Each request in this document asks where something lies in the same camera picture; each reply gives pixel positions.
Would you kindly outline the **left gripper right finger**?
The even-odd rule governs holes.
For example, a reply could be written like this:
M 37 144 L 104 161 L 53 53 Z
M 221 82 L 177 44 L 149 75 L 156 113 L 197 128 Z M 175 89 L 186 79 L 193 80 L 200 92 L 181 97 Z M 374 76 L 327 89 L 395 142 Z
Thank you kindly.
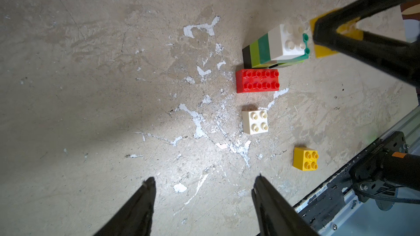
M 257 213 L 260 236 L 316 236 L 318 234 L 262 175 L 256 177 L 252 199 Z

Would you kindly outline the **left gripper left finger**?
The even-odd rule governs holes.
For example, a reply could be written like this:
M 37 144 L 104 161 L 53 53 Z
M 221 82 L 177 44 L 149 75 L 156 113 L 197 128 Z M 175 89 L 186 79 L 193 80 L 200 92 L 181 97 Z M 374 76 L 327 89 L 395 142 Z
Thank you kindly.
M 156 183 L 145 180 L 133 196 L 95 234 L 97 236 L 149 236 L 152 231 Z

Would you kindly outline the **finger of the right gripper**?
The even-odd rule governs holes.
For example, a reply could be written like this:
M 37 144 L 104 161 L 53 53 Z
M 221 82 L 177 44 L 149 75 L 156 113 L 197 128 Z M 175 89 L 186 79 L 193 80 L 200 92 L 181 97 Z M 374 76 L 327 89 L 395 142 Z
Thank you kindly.
M 319 19 L 316 33 L 336 29 L 356 17 L 361 20 L 413 0 L 357 0 Z M 414 87 L 420 85 L 420 42 L 387 38 L 367 31 L 361 41 L 337 36 L 334 47 L 340 53 L 364 62 Z

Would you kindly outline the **white lego brick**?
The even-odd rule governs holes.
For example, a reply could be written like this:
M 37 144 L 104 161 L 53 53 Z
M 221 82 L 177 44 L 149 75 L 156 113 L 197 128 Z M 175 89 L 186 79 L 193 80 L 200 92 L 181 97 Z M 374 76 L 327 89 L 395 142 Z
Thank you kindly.
M 291 60 L 306 54 L 304 27 L 280 24 L 268 32 L 271 60 Z
M 269 130 L 267 110 L 242 112 L 243 132 L 249 135 L 265 133 Z

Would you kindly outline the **dark green 2x4 lego brick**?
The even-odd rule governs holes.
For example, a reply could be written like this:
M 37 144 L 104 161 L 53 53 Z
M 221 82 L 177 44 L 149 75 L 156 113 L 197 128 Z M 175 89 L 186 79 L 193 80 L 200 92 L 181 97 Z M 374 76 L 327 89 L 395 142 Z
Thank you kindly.
M 266 34 L 258 41 L 259 63 L 261 66 L 269 67 L 275 64 L 287 65 L 302 62 L 310 55 L 308 41 L 309 36 L 306 33 L 295 40 L 270 37 Z

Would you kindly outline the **lime lego brick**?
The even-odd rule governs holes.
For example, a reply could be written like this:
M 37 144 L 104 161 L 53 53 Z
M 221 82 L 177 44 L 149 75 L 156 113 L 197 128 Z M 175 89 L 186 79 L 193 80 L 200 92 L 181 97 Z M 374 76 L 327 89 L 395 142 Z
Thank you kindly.
M 249 45 L 251 68 L 260 68 L 260 51 L 258 40 Z
M 305 60 L 300 60 L 300 61 L 293 61 L 293 62 L 286 62 L 286 63 L 279 63 L 279 64 L 275 64 L 271 67 L 269 67 L 270 69 L 273 68 L 281 68 L 281 67 L 288 67 L 288 66 L 292 66 L 298 63 L 303 63 Z

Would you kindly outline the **black lego plate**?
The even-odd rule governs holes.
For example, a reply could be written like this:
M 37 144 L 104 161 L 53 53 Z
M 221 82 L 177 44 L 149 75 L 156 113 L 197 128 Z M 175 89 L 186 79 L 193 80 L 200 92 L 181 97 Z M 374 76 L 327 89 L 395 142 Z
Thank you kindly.
M 252 69 L 252 60 L 249 45 L 242 49 L 242 56 L 244 69 Z

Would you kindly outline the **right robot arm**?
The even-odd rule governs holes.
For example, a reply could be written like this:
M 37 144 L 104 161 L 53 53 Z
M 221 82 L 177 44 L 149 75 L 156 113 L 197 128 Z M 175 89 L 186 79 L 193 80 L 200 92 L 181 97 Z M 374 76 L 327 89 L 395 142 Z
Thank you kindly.
M 357 0 L 310 22 L 316 57 L 342 53 L 414 87 L 420 85 L 420 43 L 409 43 L 356 28 L 356 23 L 414 0 Z M 373 199 L 388 210 L 394 203 L 419 204 L 399 198 L 398 189 L 420 188 L 420 158 L 399 151 L 403 134 L 396 132 L 389 145 L 380 145 L 351 168 L 353 190 L 362 202 Z

